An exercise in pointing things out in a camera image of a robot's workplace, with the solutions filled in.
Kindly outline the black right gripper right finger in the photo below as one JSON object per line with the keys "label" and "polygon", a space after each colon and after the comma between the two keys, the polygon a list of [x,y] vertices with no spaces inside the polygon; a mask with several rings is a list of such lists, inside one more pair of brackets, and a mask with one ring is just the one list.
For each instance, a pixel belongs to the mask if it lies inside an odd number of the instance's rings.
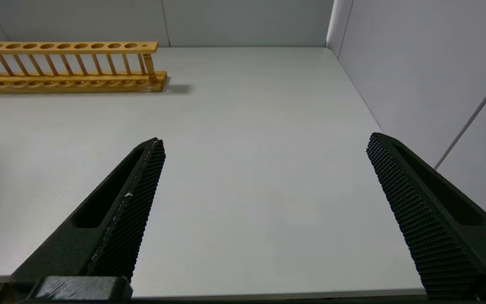
{"label": "black right gripper right finger", "polygon": [[366,149],[427,298],[486,301],[486,212],[399,140]]}

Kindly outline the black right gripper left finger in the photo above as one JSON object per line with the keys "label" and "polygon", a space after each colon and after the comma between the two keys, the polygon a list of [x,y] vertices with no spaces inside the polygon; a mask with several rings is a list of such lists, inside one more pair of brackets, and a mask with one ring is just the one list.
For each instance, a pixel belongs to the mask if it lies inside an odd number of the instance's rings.
{"label": "black right gripper left finger", "polygon": [[136,146],[11,276],[21,289],[50,276],[130,280],[166,153],[163,141]]}

